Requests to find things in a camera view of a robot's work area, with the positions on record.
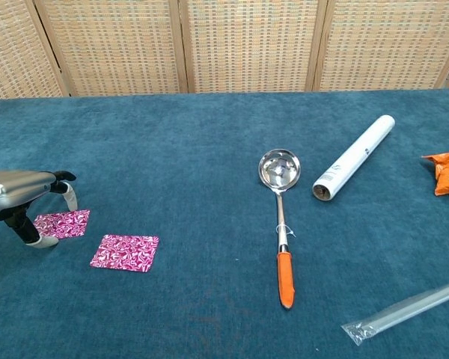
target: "ladle handle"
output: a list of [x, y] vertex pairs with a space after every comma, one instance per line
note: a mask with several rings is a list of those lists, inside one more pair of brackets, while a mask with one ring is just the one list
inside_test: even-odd
[[284, 222], [283, 197], [276, 194], [278, 203], [278, 284], [279, 298], [286, 309], [290, 309], [294, 302], [293, 267], [291, 253], [287, 246], [286, 223]]
[[286, 309], [290, 309], [294, 302], [293, 267], [291, 253], [278, 253], [278, 282], [279, 298]]

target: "tube end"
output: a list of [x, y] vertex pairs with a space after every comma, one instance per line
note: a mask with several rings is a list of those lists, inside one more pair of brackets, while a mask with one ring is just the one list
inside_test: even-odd
[[324, 185], [314, 185], [313, 194], [318, 200], [331, 200], [331, 192]]

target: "pink swirl patterned mat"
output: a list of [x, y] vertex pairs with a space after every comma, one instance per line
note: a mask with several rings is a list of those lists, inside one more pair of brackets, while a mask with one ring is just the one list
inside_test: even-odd
[[158, 241], [159, 238], [155, 236], [107, 234], [103, 237], [90, 266], [124, 271], [149, 271]]
[[58, 239], [79, 237], [85, 234], [90, 210], [38, 215], [34, 225], [42, 236]]

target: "clear plastic bag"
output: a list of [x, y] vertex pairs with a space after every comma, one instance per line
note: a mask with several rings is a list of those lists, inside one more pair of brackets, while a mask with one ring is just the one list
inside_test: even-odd
[[449, 284], [407, 298], [369, 318], [351, 322], [341, 327], [354, 340], [354, 343], [360, 346], [363, 340], [374, 337], [376, 334], [446, 301], [449, 301]]

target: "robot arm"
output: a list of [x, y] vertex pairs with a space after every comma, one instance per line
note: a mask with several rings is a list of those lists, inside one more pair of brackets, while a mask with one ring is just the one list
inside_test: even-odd
[[73, 174], [66, 171], [0, 171], [0, 221], [13, 228], [27, 245], [44, 248], [57, 244], [55, 237], [40, 236], [26, 216], [26, 210], [31, 202], [48, 192], [62, 194], [69, 210], [77, 210], [72, 186], [62, 182], [75, 179]]

